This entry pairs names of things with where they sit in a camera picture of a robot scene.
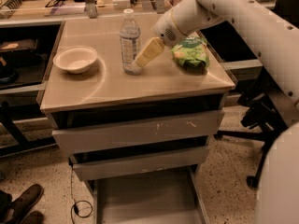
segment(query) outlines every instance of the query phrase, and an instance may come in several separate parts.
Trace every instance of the white bowl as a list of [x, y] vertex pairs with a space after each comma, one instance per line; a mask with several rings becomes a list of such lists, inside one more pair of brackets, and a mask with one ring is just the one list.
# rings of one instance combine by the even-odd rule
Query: white bowl
[[63, 49], [53, 59], [56, 67], [72, 74], [82, 74], [88, 71], [96, 61], [96, 50], [86, 46]]

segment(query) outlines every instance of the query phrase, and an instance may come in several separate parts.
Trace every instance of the green chip bag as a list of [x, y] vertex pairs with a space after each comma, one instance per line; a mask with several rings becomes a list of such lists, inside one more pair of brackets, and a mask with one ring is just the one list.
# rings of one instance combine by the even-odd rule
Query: green chip bag
[[209, 66], [206, 40], [203, 37], [189, 36], [175, 45], [172, 54], [176, 63], [185, 68]]

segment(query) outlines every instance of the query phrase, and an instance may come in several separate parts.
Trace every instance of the workbench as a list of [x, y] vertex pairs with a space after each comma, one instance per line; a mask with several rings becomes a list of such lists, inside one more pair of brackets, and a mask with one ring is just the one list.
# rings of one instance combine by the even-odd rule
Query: workbench
[[[135, 15], [142, 44], [153, 37], [159, 17]], [[53, 66], [41, 110], [94, 197], [94, 223], [208, 223], [194, 176], [235, 84], [211, 53], [210, 66], [192, 74], [173, 61], [168, 47], [141, 75], [125, 74], [122, 20], [65, 21], [58, 51], [90, 46], [99, 62], [82, 75]]]

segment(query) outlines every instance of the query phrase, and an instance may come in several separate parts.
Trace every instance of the shoe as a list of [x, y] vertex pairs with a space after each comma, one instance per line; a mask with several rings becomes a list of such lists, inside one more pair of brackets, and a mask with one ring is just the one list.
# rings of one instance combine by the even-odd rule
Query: shoe
[[44, 216], [41, 212], [33, 211], [20, 224], [41, 224], [43, 220]]
[[28, 211], [39, 201], [44, 189], [39, 184], [34, 184], [21, 194], [9, 208], [9, 217], [5, 224], [19, 224]]

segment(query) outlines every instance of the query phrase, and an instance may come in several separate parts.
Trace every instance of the plastic container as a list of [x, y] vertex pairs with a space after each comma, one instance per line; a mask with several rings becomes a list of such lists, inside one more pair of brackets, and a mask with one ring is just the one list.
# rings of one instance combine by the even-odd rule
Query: plastic container
[[123, 11], [124, 21], [121, 25], [121, 57], [124, 71], [130, 75], [139, 75], [142, 68], [133, 65], [136, 54], [140, 51], [140, 28], [134, 19], [134, 11]]

